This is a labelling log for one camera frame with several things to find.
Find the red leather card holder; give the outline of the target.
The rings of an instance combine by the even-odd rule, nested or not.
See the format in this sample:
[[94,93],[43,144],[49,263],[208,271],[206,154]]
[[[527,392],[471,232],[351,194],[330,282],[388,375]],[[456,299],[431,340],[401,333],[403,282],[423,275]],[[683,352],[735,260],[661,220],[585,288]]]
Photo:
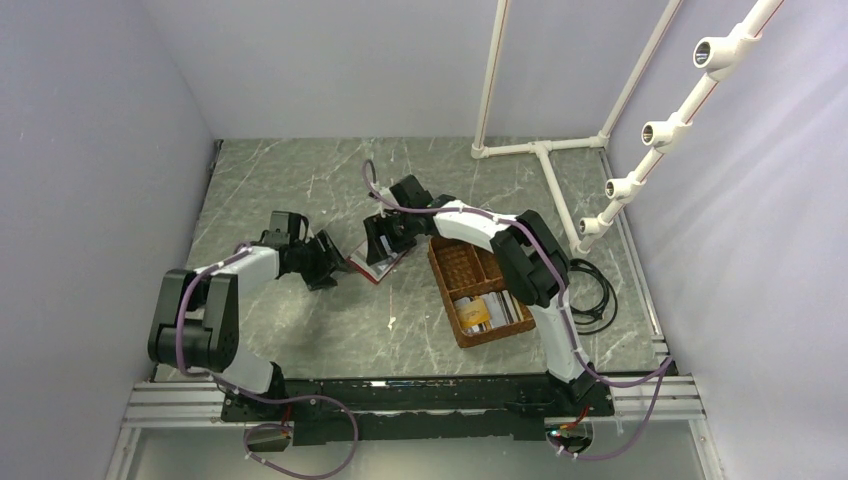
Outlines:
[[383,260],[373,264],[368,263],[368,245],[366,242],[361,243],[347,256],[348,264],[374,285],[378,285],[408,254],[408,251],[402,253],[393,251],[385,236],[382,236],[380,241],[387,254]]

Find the white card stack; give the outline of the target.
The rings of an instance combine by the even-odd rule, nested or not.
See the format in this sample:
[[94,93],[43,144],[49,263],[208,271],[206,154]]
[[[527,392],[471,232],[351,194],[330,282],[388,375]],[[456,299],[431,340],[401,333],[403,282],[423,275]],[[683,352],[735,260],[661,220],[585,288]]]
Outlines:
[[519,322],[523,322],[529,319],[529,317],[524,313],[523,307],[519,304],[519,302],[506,290],[502,291],[492,291],[488,293],[484,293],[481,295],[475,296],[467,296],[467,297],[481,297],[489,310],[491,319],[489,321],[489,325],[487,329],[484,331],[471,332],[471,331],[461,331],[468,335],[475,335],[484,333],[487,331],[491,331],[494,329],[500,329],[507,326],[517,325]]

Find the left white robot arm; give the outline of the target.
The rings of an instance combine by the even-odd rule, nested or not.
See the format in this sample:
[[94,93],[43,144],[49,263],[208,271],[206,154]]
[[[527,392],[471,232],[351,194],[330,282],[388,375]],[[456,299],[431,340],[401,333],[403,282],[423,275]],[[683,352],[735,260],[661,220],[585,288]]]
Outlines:
[[329,234],[313,232],[306,216],[274,211],[258,239],[239,244],[223,260],[195,269],[172,269],[161,282],[147,340],[151,361],[190,377],[210,377],[248,397],[264,420],[287,406],[282,369],[240,339],[240,300],[287,274],[310,291],[336,286],[349,269]]

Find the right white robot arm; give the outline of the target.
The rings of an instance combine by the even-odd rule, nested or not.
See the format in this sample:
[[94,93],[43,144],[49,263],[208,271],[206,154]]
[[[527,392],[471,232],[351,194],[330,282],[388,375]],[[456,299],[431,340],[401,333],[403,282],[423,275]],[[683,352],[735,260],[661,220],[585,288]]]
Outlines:
[[390,253],[410,250],[419,236],[458,240],[491,253],[506,289],[528,307],[546,356],[546,370],[559,380],[551,388],[557,411],[574,415],[590,399],[588,386],[579,379],[589,366],[588,355],[577,338],[569,306],[566,253],[545,221],[533,211],[498,214],[470,206],[450,196],[432,196],[413,175],[392,185],[385,197],[363,179],[370,196],[382,210],[363,221],[366,262],[373,265]]

